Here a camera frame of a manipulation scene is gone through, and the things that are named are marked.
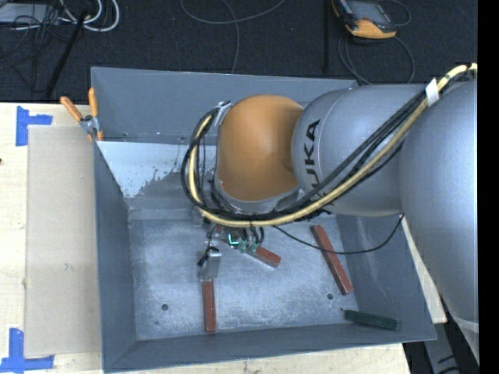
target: metal bracket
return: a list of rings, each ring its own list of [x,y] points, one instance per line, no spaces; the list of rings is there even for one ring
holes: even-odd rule
[[[217,242],[210,243],[203,258],[201,258],[200,262],[202,262],[202,264],[200,265],[200,271],[198,273],[200,281],[212,281],[218,276],[221,252],[218,251],[215,245],[217,245]]]

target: wire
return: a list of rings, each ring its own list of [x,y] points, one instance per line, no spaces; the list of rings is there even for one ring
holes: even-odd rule
[[[247,16],[247,17],[244,17],[244,18],[233,19],[231,21],[211,21],[211,20],[208,20],[208,19],[200,18],[199,16],[194,16],[193,14],[191,14],[186,9],[183,0],[180,0],[180,6],[182,7],[182,10],[183,10],[183,12],[185,14],[187,14],[188,16],[190,16],[192,19],[195,19],[196,21],[200,21],[202,23],[208,23],[210,25],[229,25],[231,23],[241,23],[243,21],[249,21],[251,19],[255,19],[255,18],[258,18],[260,16],[264,16],[264,15],[268,14],[269,12],[272,12],[275,9],[277,9],[278,7],[280,7],[281,5],[283,5],[285,2],[286,2],[286,0],[281,0],[278,4],[274,5],[270,9],[267,9],[267,10],[265,10],[263,12],[259,12],[259,13],[255,14],[255,15]]]
[[[342,61],[343,65],[350,71],[350,73],[353,74],[354,77],[357,78],[357,81],[359,82],[360,85],[372,84],[369,80],[362,77],[355,69],[355,67],[353,65],[352,57],[350,56],[349,38],[350,38],[350,35],[345,31],[342,34],[342,37],[340,37],[338,40],[338,55],[340,57],[340,60]],[[411,51],[409,50],[409,47],[407,46],[407,44],[405,44],[400,37],[393,36],[393,39],[395,39],[404,48],[405,52],[409,56],[409,60],[411,62],[411,74],[409,76],[409,80],[407,80],[406,83],[411,83],[412,80],[414,79],[414,75],[416,74],[416,62],[414,60],[414,56],[412,55]],[[371,41],[371,42],[367,41],[363,45],[368,45],[369,43],[374,44],[376,42],[375,41]],[[342,48],[345,50],[346,57],[342,53]]]
[[[374,248],[362,249],[360,251],[332,251],[330,249],[321,248],[320,246],[310,244],[309,242],[303,241],[302,239],[297,238],[294,235],[289,234],[286,230],[283,230],[282,228],[280,228],[278,226],[272,226],[272,227],[275,228],[276,230],[279,230],[281,233],[287,235],[288,237],[292,238],[293,240],[299,242],[300,244],[304,244],[304,245],[307,245],[311,248],[318,249],[321,252],[327,252],[327,253],[334,254],[334,255],[359,255],[361,253],[368,253],[368,252],[377,251],[378,249],[383,248],[387,243],[389,243],[389,241],[393,238],[395,232],[397,231],[398,227],[400,226],[400,223],[402,222],[403,218],[404,218],[404,215],[403,214],[400,215],[400,218],[398,219],[397,224],[395,225],[394,229],[391,231],[391,233],[386,237],[386,239],[382,243],[380,243],[378,246],[376,246]]]
[[[184,3],[184,0],[180,0],[180,6],[182,7],[183,12],[187,16],[189,16],[190,18],[192,18],[192,19],[194,19],[196,21],[199,21],[201,23],[206,23],[206,24],[209,24],[209,25],[230,25],[230,24],[234,24],[235,25],[235,54],[234,54],[234,60],[233,60],[233,63],[232,63],[232,68],[231,68],[231,73],[234,73],[235,68],[237,66],[237,60],[238,60],[238,57],[239,57],[239,45],[240,45],[239,23],[241,23],[243,21],[249,21],[251,19],[255,19],[255,18],[258,18],[260,16],[264,16],[264,15],[268,14],[269,12],[274,11],[279,6],[281,6],[282,4],[284,4],[286,2],[286,0],[281,0],[278,4],[274,5],[273,7],[271,7],[268,10],[265,10],[263,12],[259,12],[259,13],[255,14],[255,15],[252,15],[252,16],[247,16],[245,18],[239,18],[239,19],[235,16],[234,10],[232,9],[232,7],[229,5],[229,3],[226,0],[220,0],[220,1],[222,3],[224,3],[225,7],[227,7],[228,11],[231,13],[232,20],[229,20],[229,21],[212,21],[212,20],[200,18],[198,16],[194,16],[193,14],[191,14],[187,10],[187,8],[185,6],[185,3]]]
[[[93,17],[91,17],[91,18],[86,19],[85,21],[83,21],[83,27],[86,30],[90,30],[92,32],[109,32],[111,30],[114,30],[118,26],[119,20],[120,20],[119,5],[118,5],[118,2],[116,0],[111,0],[111,3],[113,4],[113,7],[115,9],[115,21],[113,22],[113,24],[111,26],[108,26],[108,27],[94,27],[94,26],[88,25],[89,23],[92,23],[92,22],[96,21],[97,19],[99,19],[101,17],[101,14],[102,14],[102,11],[103,11],[103,9],[102,9],[102,1],[101,0],[96,0],[96,1],[97,1],[97,4],[98,4],[97,14],[95,14],[95,16],[93,16]],[[65,22],[70,22],[70,23],[76,24],[78,22],[78,19],[69,11],[69,9],[67,8],[67,5],[65,3],[65,0],[59,0],[59,2],[61,3],[61,5],[63,7],[63,12],[69,17],[69,19],[61,17],[61,21],[65,21]]]
[[[404,23],[394,23],[395,27],[405,26],[405,25],[407,25],[407,24],[409,24],[411,22],[411,19],[412,19],[411,12],[399,0],[378,0],[377,2],[378,3],[380,3],[380,2],[393,2],[393,3],[396,3],[396,4],[400,5],[405,10],[405,12],[407,13],[407,20]]]
[[[460,78],[463,75],[467,75],[469,72],[474,72],[477,74],[477,65],[459,65],[452,70],[450,70],[445,76],[440,78],[437,82],[437,90],[439,93],[456,78]],[[290,223],[296,221],[302,217],[319,210],[325,205],[328,205],[339,196],[343,195],[345,192],[349,191],[353,186],[359,183],[363,178],[365,178],[369,173],[375,169],[376,165],[388,154],[390,153],[402,140],[405,134],[409,131],[412,125],[417,121],[420,115],[428,108],[428,100],[425,97],[418,103],[416,109],[411,113],[411,115],[405,120],[405,122],[399,127],[397,132],[386,142],[386,144],[381,148],[374,157],[372,157],[368,162],[366,162],[354,175],[344,180],[341,184],[337,185],[334,189],[328,192],[326,195],[320,197],[316,201],[310,201],[310,203],[292,213],[287,212],[277,212],[278,217],[272,219],[261,219],[265,217],[264,215],[253,215],[252,217],[238,217],[237,214],[230,212],[218,212],[207,209],[200,203],[200,197],[198,189],[196,189],[195,180],[195,160],[196,160],[196,150],[199,146],[200,138],[206,134],[211,126],[211,123],[216,118],[218,114],[218,109],[211,110],[203,118],[201,118],[198,126],[196,127],[191,144],[184,156],[184,161],[182,162],[181,169],[181,179],[182,186],[186,191],[187,196],[195,203],[196,206],[200,208],[200,212],[209,221],[218,223],[227,227],[234,228],[244,228],[244,227],[264,227],[264,226],[278,226],[280,224]]]
[[[394,2],[398,5],[400,5],[407,13],[407,20],[404,23],[393,24],[395,27],[405,26],[411,22],[411,20],[412,20],[411,12],[399,0],[378,0],[377,4],[379,4],[380,2]],[[369,80],[362,77],[357,72],[357,70],[354,68],[353,60],[352,60],[352,57],[350,56],[349,39],[347,38],[347,36],[349,36],[349,34],[347,32],[345,32],[342,35],[342,37],[340,37],[340,39],[338,40],[338,55],[340,57],[340,60],[342,61],[343,65],[350,71],[350,73],[353,74],[354,77],[357,78],[357,81],[359,82],[360,85],[372,84]],[[414,60],[414,56],[412,55],[411,51],[409,50],[409,47],[407,46],[407,44],[405,44],[400,37],[394,36],[393,39],[395,39],[404,48],[405,52],[409,56],[409,60],[411,62],[411,74],[409,76],[409,80],[407,80],[407,83],[411,83],[412,80],[414,79],[414,75],[416,73],[416,63]],[[362,38],[354,37],[354,36],[351,37],[351,40],[357,41],[358,42],[357,44],[363,44],[363,45],[376,44],[376,43],[381,42],[378,39],[372,39],[372,40],[371,39],[362,39]],[[345,50],[346,57],[342,53],[342,48]]]
[[[237,59],[239,57],[239,45],[240,45],[240,36],[239,36],[239,23],[237,22],[237,19],[235,17],[235,13],[232,10],[232,7],[225,1],[221,0],[225,6],[227,7],[228,11],[230,11],[232,18],[234,19],[234,25],[235,25],[235,54],[234,54],[234,61],[232,63],[232,68],[231,68],[231,73],[234,73],[235,67],[237,66]]]

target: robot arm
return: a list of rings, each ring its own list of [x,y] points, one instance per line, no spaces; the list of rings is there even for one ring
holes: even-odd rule
[[[217,117],[213,111],[184,160],[187,195],[207,219],[231,228],[285,224],[325,206],[354,216],[403,213],[479,361],[477,81],[471,75],[476,65],[460,65],[426,89],[336,90],[305,109],[276,96],[235,104],[218,130],[213,187],[223,203],[216,208],[201,203],[195,166],[197,136]]]

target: green led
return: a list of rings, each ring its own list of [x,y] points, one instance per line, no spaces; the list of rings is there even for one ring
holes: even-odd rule
[[[233,240],[232,240],[231,233],[228,233],[228,234],[227,234],[227,239],[228,239],[228,244],[229,244],[229,245],[239,245],[239,242],[236,242],[236,241],[233,241]]]

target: white cable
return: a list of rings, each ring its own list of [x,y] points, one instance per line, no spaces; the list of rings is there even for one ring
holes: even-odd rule
[[[76,17],[66,8],[64,0],[59,0],[59,1],[61,2],[62,6],[64,7],[64,13],[70,18],[70,19],[61,18],[61,20],[66,21],[66,22],[71,22],[71,23],[77,23]],[[98,10],[97,14],[93,18],[90,18],[90,19],[83,21],[83,27],[87,30],[91,30],[92,32],[108,32],[110,30],[115,29],[119,23],[119,17],[120,17],[119,6],[118,6],[118,2],[116,0],[111,0],[111,2],[115,8],[115,13],[116,13],[115,22],[111,26],[108,26],[106,28],[96,28],[96,27],[92,27],[92,26],[88,25],[88,23],[92,23],[93,21],[97,20],[102,14],[102,2],[101,2],[101,0],[97,0],[97,3],[99,5],[99,10]]]
[[[63,18],[61,16],[59,19],[61,21],[65,21],[65,22],[77,23],[78,19],[68,10],[68,8],[65,5],[64,0],[59,0],[59,2],[61,3],[62,7],[64,7],[64,13],[69,17],[69,19],[67,19],[67,18]],[[102,1],[101,0],[97,0],[97,4],[99,6],[99,10],[97,11],[97,14],[95,14],[95,16],[93,18],[86,19],[85,21],[83,21],[83,24],[92,23],[96,19],[99,19],[99,17],[102,14]]]

